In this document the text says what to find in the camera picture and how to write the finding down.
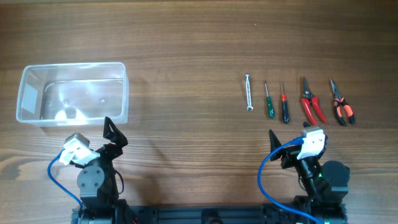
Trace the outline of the small silver wrench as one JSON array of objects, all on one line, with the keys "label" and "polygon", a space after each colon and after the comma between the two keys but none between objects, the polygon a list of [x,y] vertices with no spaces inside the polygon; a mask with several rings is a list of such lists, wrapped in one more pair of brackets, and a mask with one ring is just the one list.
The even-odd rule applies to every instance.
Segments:
[{"label": "small silver wrench", "polygon": [[247,101],[247,111],[252,111],[252,101],[251,101],[251,89],[249,82],[249,74],[245,74],[245,82],[246,82],[246,101]]}]

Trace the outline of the clear plastic container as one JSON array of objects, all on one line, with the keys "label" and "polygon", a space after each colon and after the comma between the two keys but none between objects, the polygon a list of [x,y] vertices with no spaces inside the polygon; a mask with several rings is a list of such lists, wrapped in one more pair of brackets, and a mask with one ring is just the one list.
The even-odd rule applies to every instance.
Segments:
[{"label": "clear plastic container", "polygon": [[122,62],[29,65],[22,72],[16,119],[38,127],[125,124],[129,79]]}]

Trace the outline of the green handled screwdriver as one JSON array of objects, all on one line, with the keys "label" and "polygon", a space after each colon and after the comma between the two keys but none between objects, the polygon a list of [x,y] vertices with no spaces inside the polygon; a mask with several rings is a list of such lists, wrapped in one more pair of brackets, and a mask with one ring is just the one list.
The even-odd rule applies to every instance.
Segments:
[{"label": "green handled screwdriver", "polygon": [[274,107],[273,107],[273,104],[272,104],[272,98],[269,95],[269,90],[268,90],[268,86],[267,86],[267,82],[266,81],[264,81],[264,88],[265,88],[266,96],[267,96],[266,101],[267,101],[268,115],[269,115],[270,119],[274,119],[274,116],[275,116]]}]

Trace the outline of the orange black needle-nose pliers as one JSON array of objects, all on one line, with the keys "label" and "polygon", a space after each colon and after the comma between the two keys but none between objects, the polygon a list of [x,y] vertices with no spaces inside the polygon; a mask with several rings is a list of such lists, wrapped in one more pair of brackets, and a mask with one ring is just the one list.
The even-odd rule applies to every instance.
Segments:
[{"label": "orange black needle-nose pliers", "polygon": [[346,111],[346,114],[348,116],[348,122],[351,124],[354,124],[355,117],[354,117],[352,107],[350,106],[350,104],[347,103],[346,99],[344,97],[342,97],[335,82],[333,80],[330,80],[330,83],[331,83],[331,89],[333,91],[333,96],[334,96],[333,108],[334,108],[334,112],[335,112],[338,122],[342,126],[346,126],[346,121],[343,119],[343,115],[341,112],[341,109],[343,108]]}]

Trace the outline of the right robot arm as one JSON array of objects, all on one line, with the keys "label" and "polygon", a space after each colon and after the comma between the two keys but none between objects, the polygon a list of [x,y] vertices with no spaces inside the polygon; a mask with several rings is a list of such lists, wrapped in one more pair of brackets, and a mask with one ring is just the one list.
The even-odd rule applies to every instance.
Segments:
[{"label": "right robot arm", "polygon": [[338,161],[319,160],[326,151],[328,136],[319,126],[303,123],[302,135],[281,144],[272,130],[269,131],[270,154],[268,161],[280,160],[282,169],[294,168],[298,182],[306,192],[296,195],[290,205],[270,200],[279,208],[281,220],[289,223],[348,223],[343,198],[348,193],[349,167]]}]

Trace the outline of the red black handled screwdriver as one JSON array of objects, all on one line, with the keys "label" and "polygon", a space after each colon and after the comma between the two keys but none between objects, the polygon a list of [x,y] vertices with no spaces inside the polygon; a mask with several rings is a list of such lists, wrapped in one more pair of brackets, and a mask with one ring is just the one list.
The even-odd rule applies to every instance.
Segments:
[{"label": "red black handled screwdriver", "polygon": [[281,83],[281,93],[282,93],[282,122],[287,124],[290,121],[290,116],[289,116],[287,97],[285,95],[283,82]]}]

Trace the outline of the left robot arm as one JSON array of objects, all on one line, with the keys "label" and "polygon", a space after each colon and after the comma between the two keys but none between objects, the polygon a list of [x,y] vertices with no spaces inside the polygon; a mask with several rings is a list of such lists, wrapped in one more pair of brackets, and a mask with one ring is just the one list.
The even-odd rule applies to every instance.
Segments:
[{"label": "left robot arm", "polygon": [[128,145],[127,138],[109,117],[104,119],[103,137],[110,143],[96,151],[99,157],[79,166],[77,185],[82,204],[72,210],[71,224],[137,224],[138,217],[127,201],[119,198],[116,176],[121,174],[113,167],[113,159],[122,155],[123,147]]}]

